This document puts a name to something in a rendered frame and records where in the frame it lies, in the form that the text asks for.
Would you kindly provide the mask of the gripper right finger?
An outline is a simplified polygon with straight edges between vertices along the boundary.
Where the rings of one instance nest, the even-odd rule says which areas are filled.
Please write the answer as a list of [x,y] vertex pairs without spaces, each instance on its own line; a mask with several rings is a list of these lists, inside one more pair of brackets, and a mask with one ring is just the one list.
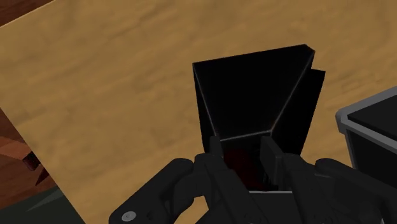
[[397,189],[330,158],[315,164],[261,138],[270,183],[290,189],[303,224],[397,224]]

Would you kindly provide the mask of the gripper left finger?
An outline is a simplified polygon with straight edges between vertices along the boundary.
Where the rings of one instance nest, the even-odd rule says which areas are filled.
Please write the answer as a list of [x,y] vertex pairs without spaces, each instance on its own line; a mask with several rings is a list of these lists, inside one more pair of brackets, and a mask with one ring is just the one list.
[[221,141],[194,160],[175,158],[115,209],[109,224],[174,224],[196,197],[208,211],[197,224],[268,224],[236,172],[226,166]]

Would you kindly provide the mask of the black box with grey rim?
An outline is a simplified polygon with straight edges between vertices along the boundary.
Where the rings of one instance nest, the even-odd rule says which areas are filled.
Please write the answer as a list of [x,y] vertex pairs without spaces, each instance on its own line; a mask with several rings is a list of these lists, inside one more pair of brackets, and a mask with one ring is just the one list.
[[397,86],[338,110],[335,118],[352,166],[397,188]]

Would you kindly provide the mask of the dark wooden chair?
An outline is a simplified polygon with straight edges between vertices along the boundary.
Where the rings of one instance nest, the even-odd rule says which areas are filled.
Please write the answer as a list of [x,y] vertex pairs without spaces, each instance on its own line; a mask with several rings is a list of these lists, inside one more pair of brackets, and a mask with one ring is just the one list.
[[[28,167],[28,169],[30,171],[35,171],[40,165],[41,162],[39,161],[39,159],[37,158],[37,156],[34,154],[33,151],[31,151],[30,153],[28,153],[23,159],[22,161],[24,162],[24,164]],[[36,186],[39,185],[43,180],[45,180],[47,177],[49,176],[48,171],[43,167],[40,175],[38,176],[38,179],[36,181]]]

